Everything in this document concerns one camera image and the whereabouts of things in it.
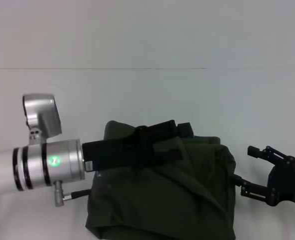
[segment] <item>white table surface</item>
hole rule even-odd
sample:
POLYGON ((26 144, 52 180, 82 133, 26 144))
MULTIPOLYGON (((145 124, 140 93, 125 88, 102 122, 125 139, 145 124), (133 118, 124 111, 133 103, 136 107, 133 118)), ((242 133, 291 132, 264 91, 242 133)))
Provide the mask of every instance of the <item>white table surface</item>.
MULTIPOLYGON (((0 0, 0 150, 28 143, 21 97, 55 95, 63 134, 101 140, 110 120, 190 122, 217 136, 236 174, 265 185, 267 145, 295 156, 295 0, 0 0)), ((64 191, 90 188, 85 181, 64 191)), ((0 240, 92 240, 87 200, 53 189, 0 196, 0 240)), ((243 240, 295 240, 295 204, 240 197, 243 240)))

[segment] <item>black rings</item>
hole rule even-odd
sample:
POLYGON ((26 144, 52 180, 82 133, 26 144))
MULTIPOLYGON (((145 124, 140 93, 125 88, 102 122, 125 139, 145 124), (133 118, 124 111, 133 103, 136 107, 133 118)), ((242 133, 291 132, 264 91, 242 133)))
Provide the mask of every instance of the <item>black rings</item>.
POLYGON ((13 163, 13 175, 14 175, 14 182, 16 185, 17 190, 23 191, 20 177, 19 177, 19 169, 18 169, 18 152, 19 148, 14 148, 13 150, 13 157, 12 157, 12 163, 13 163))
POLYGON ((52 184, 51 184, 49 170, 48 170, 48 164, 47 164, 47 144, 46 143, 42 144, 41 156, 42 156, 44 181, 47 186, 51 186, 52 184))
POLYGON ((27 189, 31 190, 33 189, 33 186, 30 179, 29 167, 28 167, 28 148, 29 146, 23 147, 22 163, 23 163, 23 173, 24 173, 25 183, 26 183, 27 189))

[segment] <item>dark green cloth bag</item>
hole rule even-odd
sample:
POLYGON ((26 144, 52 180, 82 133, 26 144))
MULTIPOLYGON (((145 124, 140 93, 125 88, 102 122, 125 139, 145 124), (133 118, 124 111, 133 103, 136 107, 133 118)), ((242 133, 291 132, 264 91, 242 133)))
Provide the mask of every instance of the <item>dark green cloth bag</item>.
MULTIPOLYGON (((110 121, 104 139, 134 127, 110 121)), ((163 166, 97 171, 86 228, 106 240, 234 240, 235 161, 217 137, 174 137, 155 151, 179 148, 183 159, 163 166)))

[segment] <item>white backdrop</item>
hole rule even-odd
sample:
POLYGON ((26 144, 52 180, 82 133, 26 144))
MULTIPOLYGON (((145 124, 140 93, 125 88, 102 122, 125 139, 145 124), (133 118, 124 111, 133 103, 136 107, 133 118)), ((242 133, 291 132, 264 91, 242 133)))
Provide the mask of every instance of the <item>white backdrop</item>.
MULTIPOLYGON (((53 93, 63 134, 100 140, 109 120, 191 122, 217 136, 236 173, 265 185, 267 145, 295 156, 295 0, 0 0, 0 150, 28 143, 22 95, 53 93)), ((64 191, 90 188, 86 180, 64 191)), ((295 204, 240 197, 243 240, 295 240, 295 204)), ((52 188, 0 196, 0 240, 92 240, 87 200, 52 188)))

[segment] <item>green led light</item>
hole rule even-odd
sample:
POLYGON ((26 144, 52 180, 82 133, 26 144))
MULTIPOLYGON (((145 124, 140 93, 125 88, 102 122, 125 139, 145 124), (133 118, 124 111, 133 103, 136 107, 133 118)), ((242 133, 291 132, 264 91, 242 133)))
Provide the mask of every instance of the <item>green led light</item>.
POLYGON ((60 165, 61 159, 58 155, 53 155, 48 158, 48 164, 50 164, 52 167, 56 167, 60 165))

